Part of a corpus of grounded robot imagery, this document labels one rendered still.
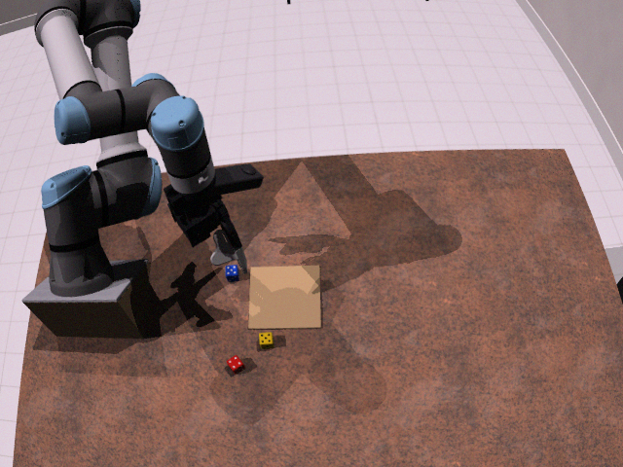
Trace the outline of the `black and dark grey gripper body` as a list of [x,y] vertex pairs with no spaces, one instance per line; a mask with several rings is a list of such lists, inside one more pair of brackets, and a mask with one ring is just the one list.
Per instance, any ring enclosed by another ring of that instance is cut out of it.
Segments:
[[[189,238],[192,247],[211,237],[210,233],[216,230],[217,226],[221,225],[221,215],[226,212],[229,215],[225,204],[221,200],[221,195],[208,196],[215,183],[216,176],[214,175],[213,180],[206,188],[194,194],[179,193],[174,190],[171,184],[164,188],[173,220],[174,222],[177,221],[182,232]],[[192,200],[190,201],[190,199]],[[175,207],[172,208],[171,206],[173,205]]]

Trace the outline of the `beige flat mat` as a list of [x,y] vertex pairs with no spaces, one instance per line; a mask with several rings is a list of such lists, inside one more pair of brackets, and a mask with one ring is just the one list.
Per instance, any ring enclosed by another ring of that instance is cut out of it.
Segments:
[[248,329],[315,329],[319,266],[251,267]]

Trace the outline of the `blue die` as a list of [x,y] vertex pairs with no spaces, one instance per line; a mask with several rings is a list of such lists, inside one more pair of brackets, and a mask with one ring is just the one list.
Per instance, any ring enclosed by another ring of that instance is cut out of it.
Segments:
[[229,281],[239,281],[238,265],[226,266],[226,277]]

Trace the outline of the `yellow die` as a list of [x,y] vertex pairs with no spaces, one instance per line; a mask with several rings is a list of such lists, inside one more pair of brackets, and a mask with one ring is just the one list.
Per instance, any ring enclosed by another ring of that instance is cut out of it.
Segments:
[[274,348],[274,337],[272,332],[259,334],[260,346],[262,349]]

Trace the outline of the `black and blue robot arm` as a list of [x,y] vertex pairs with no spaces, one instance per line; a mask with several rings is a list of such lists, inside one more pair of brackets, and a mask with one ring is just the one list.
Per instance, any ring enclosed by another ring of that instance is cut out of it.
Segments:
[[[60,297],[112,284],[98,229],[150,215],[160,203],[161,169],[140,145],[138,130],[150,133],[179,193],[203,190],[215,174],[209,197],[260,188],[264,179],[250,163],[214,168],[197,102],[179,95],[164,76],[149,73],[131,85],[128,38],[140,11],[140,0],[46,0],[35,19],[59,97],[58,142],[99,138],[101,148],[97,170],[72,168],[42,186],[49,283]],[[79,35],[91,49],[92,64]]]

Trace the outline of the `red die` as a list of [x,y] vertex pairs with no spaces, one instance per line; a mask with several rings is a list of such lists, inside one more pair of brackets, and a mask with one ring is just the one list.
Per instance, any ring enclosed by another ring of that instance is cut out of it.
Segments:
[[238,358],[237,355],[229,359],[227,361],[227,364],[231,368],[231,370],[235,373],[235,375],[245,369],[243,363],[241,362],[241,360]]

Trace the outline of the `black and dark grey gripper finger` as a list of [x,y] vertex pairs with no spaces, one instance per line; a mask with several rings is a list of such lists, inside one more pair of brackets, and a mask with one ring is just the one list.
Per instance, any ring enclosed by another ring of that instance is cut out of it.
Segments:
[[243,273],[247,273],[247,262],[242,249],[238,233],[230,220],[227,212],[221,215],[222,230],[217,230],[213,235],[216,249],[210,257],[210,261],[214,266],[220,266],[234,260],[238,260],[238,264]]

